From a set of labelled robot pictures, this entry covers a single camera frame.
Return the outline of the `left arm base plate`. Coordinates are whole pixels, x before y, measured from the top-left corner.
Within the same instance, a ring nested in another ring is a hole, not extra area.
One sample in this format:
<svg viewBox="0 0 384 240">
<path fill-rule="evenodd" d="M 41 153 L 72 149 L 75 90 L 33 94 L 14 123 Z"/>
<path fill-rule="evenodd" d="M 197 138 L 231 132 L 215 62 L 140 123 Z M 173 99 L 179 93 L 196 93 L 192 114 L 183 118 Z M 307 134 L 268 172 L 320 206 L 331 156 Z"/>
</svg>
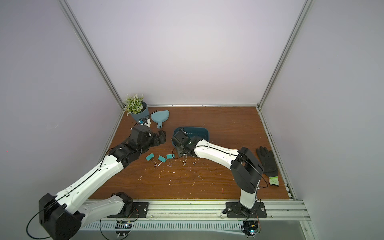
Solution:
<svg viewBox="0 0 384 240">
<path fill-rule="evenodd" d="M 133 202 L 117 215 L 108 216 L 108 218 L 133 218 L 145 219 L 149 210 L 149 202 Z"/>
</svg>

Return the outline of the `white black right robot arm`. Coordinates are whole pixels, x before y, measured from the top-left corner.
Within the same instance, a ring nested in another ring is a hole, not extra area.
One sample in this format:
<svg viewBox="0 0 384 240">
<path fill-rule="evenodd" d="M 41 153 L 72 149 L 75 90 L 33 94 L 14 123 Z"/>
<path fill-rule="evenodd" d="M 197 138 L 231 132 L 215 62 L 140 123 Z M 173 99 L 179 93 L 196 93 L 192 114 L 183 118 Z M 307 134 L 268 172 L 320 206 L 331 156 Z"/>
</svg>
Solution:
<svg viewBox="0 0 384 240">
<path fill-rule="evenodd" d="M 255 206 L 264 167 L 248 148 L 236 150 L 217 146 L 201 137 L 191 137 L 184 129 L 174 133 L 172 142 L 180 157 L 207 159 L 231 170 L 241 189 L 241 207 L 251 210 Z"/>
</svg>

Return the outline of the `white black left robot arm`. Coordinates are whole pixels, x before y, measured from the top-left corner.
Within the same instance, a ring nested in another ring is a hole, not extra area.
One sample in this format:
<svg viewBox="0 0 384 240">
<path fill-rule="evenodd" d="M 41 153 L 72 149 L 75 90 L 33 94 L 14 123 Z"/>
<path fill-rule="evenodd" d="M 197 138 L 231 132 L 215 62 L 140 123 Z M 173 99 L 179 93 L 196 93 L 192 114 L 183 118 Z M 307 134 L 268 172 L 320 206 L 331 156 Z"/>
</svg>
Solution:
<svg viewBox="0 0 384 240">
<path fill-rule="evenodd" d="M 80 228 L 109 216 L 130 217 L 133 199 L 124 192 L 92 204 L 85 201 L 105 182 L 138 160 L 150 148 L 166 142 L 166 132 L 154 133 L 150 127 L 132 128 L 130 136 L 112 148 L 104 159 L 83 177 L 55 195 L 39 200 L 39 222 L 54 240 L 69 240 Z"/>
</svg>

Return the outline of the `teal binder clip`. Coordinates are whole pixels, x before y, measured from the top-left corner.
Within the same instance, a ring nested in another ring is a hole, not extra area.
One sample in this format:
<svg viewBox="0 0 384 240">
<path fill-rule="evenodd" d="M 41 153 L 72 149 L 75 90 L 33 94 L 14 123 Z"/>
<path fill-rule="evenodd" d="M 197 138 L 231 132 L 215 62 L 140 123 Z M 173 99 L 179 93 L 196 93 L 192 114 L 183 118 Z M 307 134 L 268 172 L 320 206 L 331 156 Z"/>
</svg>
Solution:
<svg viewBox="0 0 384 240">
<path fill-rule="evenodd" d="M 175 155 L 174 154 L 168 154 L 167 155 L 167 162 L 168 162 L 168 166 L 169 167 L 172 167 L 173 166 L 173 164 L 172 164 L 172 162 L 173 162 L 173 159 L 175 158 Z"/>
<path fill-rule="evenodd" d="M 159 162 L 155 164 L 155 169 L 157 169 L 161 164 L 167 161 L 167 159 L 161 155 L 159 155 L 158 160 Z"/>
<path fill-rule="evenodd" d="M 155 155 L 154 155 L 153 153 L 151 153 L 151 154 L 149 154 L 149 155 L 146 157 L 146 160 L 147 160 L 148 162 L 153 163 L 154 166 L 156 166 L 157 163 L 156 163 L 156 161 L 154 160 L 154 157 L 155 157 Z"/>
</svg>

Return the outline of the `teal plastic storage box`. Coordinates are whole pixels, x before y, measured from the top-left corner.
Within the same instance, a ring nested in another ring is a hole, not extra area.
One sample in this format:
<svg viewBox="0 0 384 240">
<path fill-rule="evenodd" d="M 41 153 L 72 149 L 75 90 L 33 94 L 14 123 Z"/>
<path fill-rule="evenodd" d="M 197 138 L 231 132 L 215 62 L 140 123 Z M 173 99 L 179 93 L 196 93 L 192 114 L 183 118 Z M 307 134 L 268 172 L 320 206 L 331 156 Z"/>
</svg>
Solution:
<svg viewBox="0 0 384 240">
<path fill-rule="evenodd" d="M 210 133 L 206 128 L 202 128 L 202 127 L 178 127 L 174 130 L 173 135 L 175 135 L 181 129 L 183 129 L 190 138 L 201 137 L 202 139 L 206 140 L 207 142 L 210 141 Z"/>
</svg>

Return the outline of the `blue binder clip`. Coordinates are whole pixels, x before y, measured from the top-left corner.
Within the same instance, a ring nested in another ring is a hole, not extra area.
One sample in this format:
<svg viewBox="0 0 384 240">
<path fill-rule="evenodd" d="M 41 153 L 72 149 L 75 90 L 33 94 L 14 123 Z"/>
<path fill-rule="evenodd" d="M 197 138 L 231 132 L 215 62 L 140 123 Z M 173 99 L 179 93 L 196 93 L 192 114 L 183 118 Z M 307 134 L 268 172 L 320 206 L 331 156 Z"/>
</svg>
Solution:
<svg viewBox="0 0 384 240">
<path fill-rule="evenodd" d="M 183 164 L 184 164 L 184 165 L 187 164 L 187 158 L 188 158 L 188 153 L 184 153 L 184 154 L 183 154 Z"/>
</svg>

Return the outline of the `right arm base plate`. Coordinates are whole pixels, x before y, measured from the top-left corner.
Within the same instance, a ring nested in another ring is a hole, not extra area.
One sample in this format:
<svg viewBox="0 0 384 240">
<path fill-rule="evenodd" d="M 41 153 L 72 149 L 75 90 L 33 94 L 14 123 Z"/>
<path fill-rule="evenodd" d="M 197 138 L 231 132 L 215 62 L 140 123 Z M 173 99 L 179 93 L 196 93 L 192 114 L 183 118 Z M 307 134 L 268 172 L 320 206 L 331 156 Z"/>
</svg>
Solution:
<svg viewBox="0 0 384 240">
<path fill-rule="evenodd" d="M 222 214 L 227 218 L 267 218 L 267 210 L 263 202 L 256 202 L 251 209 L 240 204 L 240 202 L 226 202 L 226 208 Z"/>
</svg>

